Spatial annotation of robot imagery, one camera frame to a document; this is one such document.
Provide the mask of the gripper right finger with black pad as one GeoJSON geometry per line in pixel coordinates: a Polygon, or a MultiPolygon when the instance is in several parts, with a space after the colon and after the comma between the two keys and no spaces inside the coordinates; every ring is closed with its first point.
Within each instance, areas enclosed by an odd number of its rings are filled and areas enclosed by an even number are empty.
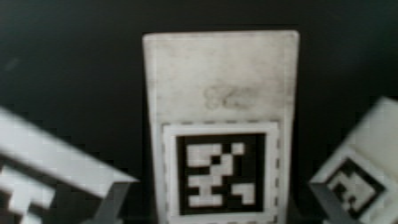
{"type": "Polygon", "coordinates": [[[312,183],[310,188],[328,213],[330,223],[331,224],[363,224],[349,215],[349,212],[344,210],[340,205],[338,197],[335,196],[333,191],[328,188],[324,183],[312,183]]]}

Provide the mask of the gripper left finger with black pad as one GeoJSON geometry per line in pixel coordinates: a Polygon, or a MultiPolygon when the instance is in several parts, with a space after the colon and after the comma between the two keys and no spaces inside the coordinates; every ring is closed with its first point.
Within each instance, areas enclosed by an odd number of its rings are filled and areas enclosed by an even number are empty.
{"type": "Polygon", "coordinates": [[[83,190],[65,188],[52,206],[52,224],[120,224],[129,189],[131,183],[116,182],[100,197],[83,190]]]}

